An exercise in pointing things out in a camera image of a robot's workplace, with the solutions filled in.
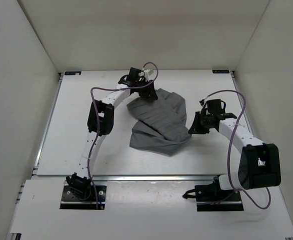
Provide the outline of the grey pleated skirt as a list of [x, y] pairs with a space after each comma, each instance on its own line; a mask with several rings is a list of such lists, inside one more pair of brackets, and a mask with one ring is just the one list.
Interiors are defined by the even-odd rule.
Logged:
[[173, 156], [191, 139], [186, 127], [185, 99], [162, 88], [155, 91], [158, 99], [138, 97], [126, 107], [137, 120], [131, 130], [129, 146], [140, 151]]

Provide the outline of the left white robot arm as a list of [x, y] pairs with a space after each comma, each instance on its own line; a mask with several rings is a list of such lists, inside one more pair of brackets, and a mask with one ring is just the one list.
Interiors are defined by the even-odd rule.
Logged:
[[79, 160], [78, 172], [66, 177], [70, 192], [81, 202], [98, 201], [92, 167], [103, 141], [114, 127], [115, 109], [134, 93], [146, 100], [157, 100], [154, 81], [158, 75], [158, 69], [132, 67], [115, 88], [93, 87], [90, 90], [92, 102], [87, 120], [87, 143]]

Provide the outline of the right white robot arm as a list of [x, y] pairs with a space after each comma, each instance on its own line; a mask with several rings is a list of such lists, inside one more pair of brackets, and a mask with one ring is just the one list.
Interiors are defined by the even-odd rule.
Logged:
[[281, 183], [279, 149], [273, 143], [265, 143], [239, 123], [240, 118], [226, 112], [221, 99], [201, 100], [201, 111], [195, 117], [189, 134], [205, 135], [215, 129], [229, 140], [229, 148], [240, 153], [238, 170], [231, 171], [231, 154], [227, 154], [227, 174], [220, 175], [210, 188], [211, 196], [223, 200], [229, 190], [251, 190], [276, 187]]

